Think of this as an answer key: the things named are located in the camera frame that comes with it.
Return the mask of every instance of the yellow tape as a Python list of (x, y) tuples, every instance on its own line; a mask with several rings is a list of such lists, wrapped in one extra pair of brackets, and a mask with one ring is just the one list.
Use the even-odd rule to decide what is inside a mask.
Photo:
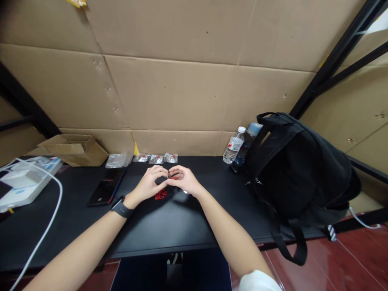
[(133, 155), (136, 156), (136, 155), (140, 154), (140, 152), (139, 152), (139, 149), (137, 148), (137, 144), (136, 144), (136, 142), (135, 142), (135, 137), (133, 136), (133, 132), (132, 132), (131, 129), (129, 129), (129, 130), (131, 131), (131, 135), (132, 135), (132, 138), (133, 138), (133, 142), (135, 143), (135, 152), (133, 153)]
[(329, 57), (329, 55), (327, 55), (327, 56), (325, 57), (325, 59), (323, 60), (323, 62), (319, 65), (319, 68), (321, 68), (321, 67), (323, 66), (323, 64), (325, 63), (325, 61), (327, 60), (328, 57)]
[(87, 6), (86, 0), (66, 0), (66, 1), (77, 8), (80, 8), (81, 6)]

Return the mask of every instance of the smartwatch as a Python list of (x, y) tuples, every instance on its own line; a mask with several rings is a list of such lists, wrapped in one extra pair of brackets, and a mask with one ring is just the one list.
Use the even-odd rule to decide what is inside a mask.
[(117, 212), (118, 214), (120, 214), (121, 216), (123, 216), (125, 218), (129, 218), (131, 216), (132, 212), (134, 211), (134, 209), (126, 208), (122, 203), (124, 201), (124, 199), (125, 199), (125, 196), (121, 196), (116, 201), (116, 203), (112, 205), (110, 210)]

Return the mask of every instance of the open cardboard box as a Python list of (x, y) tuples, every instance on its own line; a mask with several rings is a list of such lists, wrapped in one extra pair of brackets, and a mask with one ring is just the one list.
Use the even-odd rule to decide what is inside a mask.
[(109, 155), (91, 135), (56, 135), (38, 146), (72, 167), (98, 167)]

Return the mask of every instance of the plastic water bottle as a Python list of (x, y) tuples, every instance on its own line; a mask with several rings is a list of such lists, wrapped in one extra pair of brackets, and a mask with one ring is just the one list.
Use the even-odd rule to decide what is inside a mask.
[(239, 127), (238, 131), (232, 135), (228, 146), (226, 147), (223, 160), (227, 164), (232, 164), (236, 158), (240, 147), (244, 143), (245, 127)]
[(236, 165), (240, 167), (243, 166), (243, 164), (245, 163), (245, 156), (247, 155), (248, 150), (252, 145), (252, 142), (254, 141), (255, 137), (258, 135), (262, 127), (262, 124), (256, 122), (252, 122), (249, 125), (247, 131), (244, 133), (244, 143), (242, 144), (242, 147), (234, 161)]

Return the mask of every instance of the small plastic bag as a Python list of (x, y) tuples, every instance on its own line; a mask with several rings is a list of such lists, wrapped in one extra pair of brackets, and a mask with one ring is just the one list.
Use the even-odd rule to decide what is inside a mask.
[(164, 156), (151, 155), (149, 164), (163, 164), (163, 162), (164, 162)]
[(178, 155), (174, 155), (174, 154), (170, 155), (169, 153), (166, 153), (164, 155), (164, 161), (172, 164), (176, 164), (178, 162)]
[(127, 167), (131, 162), (131, 156), (128, 153), (125, 154), (111, 154), (105, 164), (105, 168), (123, 168)]
[(132, 162), (147, 162), (151, 155), (137, 154), (133, 157)]

